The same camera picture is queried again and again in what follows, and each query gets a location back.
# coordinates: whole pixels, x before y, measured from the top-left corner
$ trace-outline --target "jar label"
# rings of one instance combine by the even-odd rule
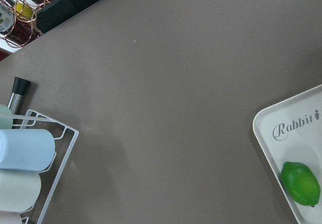
[[[3,5],[0,5],[0,32],[7,31],[15,22],[14,13]]]

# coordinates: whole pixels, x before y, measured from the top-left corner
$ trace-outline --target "black bottle cap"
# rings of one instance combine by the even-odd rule
[[[12,87],[12,93],[23,96],[26,93],[29,85],[30,81],[15,77],[14,86]]]

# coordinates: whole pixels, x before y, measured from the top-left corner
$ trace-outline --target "white tray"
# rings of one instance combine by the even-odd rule
[[[322,196],[315,207],[299,205],[285,193],[279,176],[286,161],[302,162],[322,187],[322,85],[263,109],[253,131],[297,222],[321,224]]]

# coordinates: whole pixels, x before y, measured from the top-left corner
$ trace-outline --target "silver tube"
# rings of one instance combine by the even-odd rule
[[[17,113],[22,97],[22,95],[19,95],[17,93],[11,93],[8,108],[11,110],[12,114]]]

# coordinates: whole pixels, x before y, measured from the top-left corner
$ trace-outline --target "light blue bottle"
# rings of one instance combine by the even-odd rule
[[[0,129],[1,169],[42,171],[54,153],[54,138],[45,129]]]

